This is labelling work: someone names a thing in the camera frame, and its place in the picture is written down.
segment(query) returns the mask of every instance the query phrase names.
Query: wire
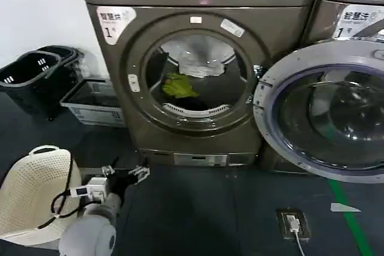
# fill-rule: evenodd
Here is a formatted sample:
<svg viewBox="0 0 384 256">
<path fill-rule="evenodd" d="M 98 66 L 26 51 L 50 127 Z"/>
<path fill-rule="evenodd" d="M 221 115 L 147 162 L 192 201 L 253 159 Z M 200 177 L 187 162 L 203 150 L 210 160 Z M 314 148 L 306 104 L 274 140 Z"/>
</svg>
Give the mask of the wire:
<svg viewBox="0 0 384 256">
<path fill-rule="evenodd" d="M 61 192 L 59 195 L 57 195 L 53 201 L 51 202 L 51 206 L 50 206 L 50 210 L 52 213 L 55 213 L 55 209 L 54 209 L 54 205 L 55 205 L 55 202 L 56 200 L 62 196 L 62 200 L 60 202 L 60 206 L 59 206 L 59 209 L 57 211 L 57 214 L 60 214 L 61 211 L 63 210 L 64 208 L 64 204 L 65 204 L 65 201 L 67 201 L 67 191 L 70 187 L 70 182 L 71 182 L 71 177 L 72 177 L 72 168 L 73 168 L 73 158 L 71 157 L 71 161 L 70 161 L 70 168 L 69 168 L 69 171 L 68 171 L 68 176 L 67 176 L 67 181 L 65 182 L 65 188 L 64 188 L 64 191 Z M 46 228 L 48 225 L 52 224 L 54 221 L 56 220 L 56 217 L 52 217 L 50 218 L 47 222 L 45 222 L 43 225 L 40 225 L 37 227 L 37 229 L 43 229 L 43 228 Z"/>
<path fill-rule="evenodd" d="M 83 205 L 80 205 L 78 208 L 74 209 L 73 211 L 71 211 L 71 212 L 68 213 L 68 214 L 59 215 L 59 218 L 61 218 L 61 219 L 62 219 L 62 218 L 68 218 L 68 217 L 72 216 L 73 214 L 75 214 L 76 212 L 78 212 L 78 211 L 84 209 L 86 206 L 88 206 L 88 205 L 90 205 L 90 204 L 100 204 L 100 203 L 101 203 L 101 201 L 99 201 L 99 200 L 90 201 L 90 202 L 88 202 L 88 203 L 85 203 L 85 204 L 83 204 Z"/>
<path fill-rule="evenodd" d="M 298 244 L 301 256 L 305 256 L 304 251 L 302 250 L 302 247 L 301 247 L 301 243 L 300 243 L 300 239 L 299 239 L 299 235 L 298 235 L 299 232 L 298 231 L 294 231 L 293 233 L 295 234 L 296 243 Z"/>
</svg>

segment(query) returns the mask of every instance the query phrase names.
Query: gray basket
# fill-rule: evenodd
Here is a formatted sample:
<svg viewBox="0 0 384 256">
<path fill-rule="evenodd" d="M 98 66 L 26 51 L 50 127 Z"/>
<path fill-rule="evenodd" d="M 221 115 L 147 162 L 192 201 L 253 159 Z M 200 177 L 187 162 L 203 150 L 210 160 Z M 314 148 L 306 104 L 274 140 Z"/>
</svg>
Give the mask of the gray basket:
<svg viewBox="0 0 384 256">
<path fill-rule="evenodd" d="M 121 108 L 110 82 L 84 79 L 60 101 L 88 125 L 124 127 Z"/>
</svg>

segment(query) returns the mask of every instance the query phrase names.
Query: gray floor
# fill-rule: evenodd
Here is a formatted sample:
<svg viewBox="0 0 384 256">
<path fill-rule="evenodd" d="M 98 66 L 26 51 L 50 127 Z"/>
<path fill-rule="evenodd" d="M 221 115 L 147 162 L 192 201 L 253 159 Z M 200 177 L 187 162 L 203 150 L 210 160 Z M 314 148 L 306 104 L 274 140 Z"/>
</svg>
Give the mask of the gray floor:
<svg viewBox="0 0 384 256">
<path fill-rule="evenodd" d="M 138 156 L 125 129 L 87 127 L 69 113 L 35 121 L 0 94 L 1 173 L 41 144 L 66 148 L 82 168 L 120 156 L 132 168 Z M 384 251 L 383 185 L 343 184 L 371 249 Z M 307 255 L 360 255 L 326 179 L 271 174 L 256 169 L 152 167 L 151 176 L 127 190 L 118 222 L 115 255 L 299 255 L 279 232 L 275 210 L 301 209 L 311 232 Z M 55 251 L 0 242 L 0 256 L 57 255 Z"/>
</svg>

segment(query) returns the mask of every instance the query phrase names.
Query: white wall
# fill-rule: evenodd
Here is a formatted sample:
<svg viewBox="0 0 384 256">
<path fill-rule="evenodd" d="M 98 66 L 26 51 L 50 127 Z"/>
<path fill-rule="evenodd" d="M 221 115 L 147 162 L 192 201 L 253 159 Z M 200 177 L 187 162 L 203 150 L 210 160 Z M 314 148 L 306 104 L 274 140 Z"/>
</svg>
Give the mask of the white wall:
<svg viewBox="0 0 384 256">
<path fill-rule="evenodd" d="M 52 44 L 80 48 L 85 74 L 109 77 L 84 0 L 0 0 L 0 67 Z"/>
</svg>

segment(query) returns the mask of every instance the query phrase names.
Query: white power cord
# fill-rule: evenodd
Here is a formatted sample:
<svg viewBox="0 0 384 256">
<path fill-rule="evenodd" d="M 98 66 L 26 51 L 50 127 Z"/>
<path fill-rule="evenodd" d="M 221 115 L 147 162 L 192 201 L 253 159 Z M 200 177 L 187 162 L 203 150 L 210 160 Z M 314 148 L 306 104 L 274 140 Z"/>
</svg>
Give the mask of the white power cord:
<svg viewBox="0 0 384 256">
<path fill-rule="evenodd" d="M 301 256 L 305 256 L 299 239 L 300 221 L 293 215 L 287 215 L 287 220 L 289 222 L 289 231 L 295 234 L 296 243 L 298 244 Z"/>
</svg>

